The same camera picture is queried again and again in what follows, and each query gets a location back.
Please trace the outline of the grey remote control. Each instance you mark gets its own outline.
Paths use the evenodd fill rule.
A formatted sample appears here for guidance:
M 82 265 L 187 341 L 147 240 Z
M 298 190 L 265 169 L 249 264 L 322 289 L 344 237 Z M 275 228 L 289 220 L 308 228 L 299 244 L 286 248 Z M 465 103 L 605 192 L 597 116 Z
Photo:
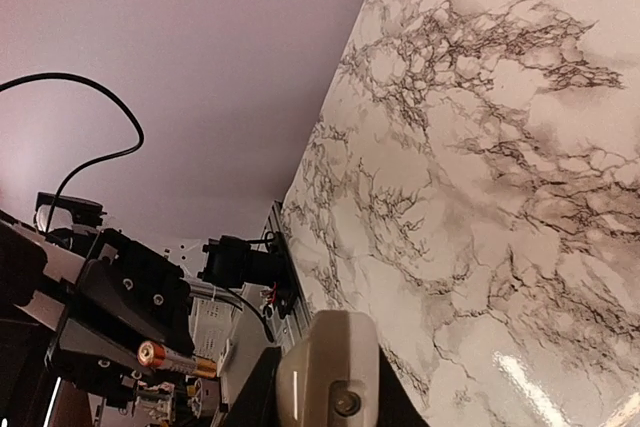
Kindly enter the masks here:
M 323 310 L 281 360 L 276 405 L 282 426 L 375 426 L 380 350 L 373 320 Z

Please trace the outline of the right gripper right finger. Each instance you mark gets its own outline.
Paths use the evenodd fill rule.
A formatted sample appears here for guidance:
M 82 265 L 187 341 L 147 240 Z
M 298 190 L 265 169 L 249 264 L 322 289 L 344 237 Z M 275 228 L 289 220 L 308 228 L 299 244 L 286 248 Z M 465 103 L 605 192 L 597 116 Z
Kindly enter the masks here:
M 428 427 L 379 348 L 378 427 Z

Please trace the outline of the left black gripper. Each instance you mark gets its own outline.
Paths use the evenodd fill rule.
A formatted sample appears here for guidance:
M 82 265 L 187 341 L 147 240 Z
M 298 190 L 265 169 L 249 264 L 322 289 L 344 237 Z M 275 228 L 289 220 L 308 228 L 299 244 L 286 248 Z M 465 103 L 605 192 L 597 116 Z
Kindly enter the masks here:
M 53 331 L 52 372 L 121 407 L 135 386 L 179 383 L 178 372 L 143 367 L 147 340 L 192 354 L 190 287 L 183 270 L 114 229 L 86 255 L 66 250 L 8 216 L 1 218 L 1 295 Z

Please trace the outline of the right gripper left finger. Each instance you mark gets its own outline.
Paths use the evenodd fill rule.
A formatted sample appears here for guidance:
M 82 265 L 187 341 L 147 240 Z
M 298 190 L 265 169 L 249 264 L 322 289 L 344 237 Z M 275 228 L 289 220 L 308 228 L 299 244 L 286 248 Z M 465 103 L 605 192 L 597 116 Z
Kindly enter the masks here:
M 223 427 L 278 427 L 276 374 L 282 359 L 279 347 L 266 348 L 259 357 Z

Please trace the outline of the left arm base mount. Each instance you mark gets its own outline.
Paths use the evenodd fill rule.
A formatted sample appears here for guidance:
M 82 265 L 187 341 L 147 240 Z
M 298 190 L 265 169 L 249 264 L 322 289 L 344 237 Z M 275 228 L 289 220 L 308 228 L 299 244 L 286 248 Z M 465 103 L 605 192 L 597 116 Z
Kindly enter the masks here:
M 203 246 L 206 254 L 204 269 L 197 277 L 219 287 L 239 289 L 245 284 L 254 284 L 276 292 L 276 281 L 285 273 L 285 263 L 278 257 L 262 251 L 263 239 L 243 240 L 222 236 L 210 239 Z

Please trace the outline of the gold black battery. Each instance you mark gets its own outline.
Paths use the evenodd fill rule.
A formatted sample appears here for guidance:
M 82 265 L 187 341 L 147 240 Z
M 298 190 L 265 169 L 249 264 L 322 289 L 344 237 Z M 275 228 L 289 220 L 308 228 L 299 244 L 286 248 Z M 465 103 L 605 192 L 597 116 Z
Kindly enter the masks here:
M 137 358 L 142 366 L 155 370 L 168 370 L 204 379 L 218 377 L 215 361 L 197 355 L 183 355 L 150 340 L 139 346 Z

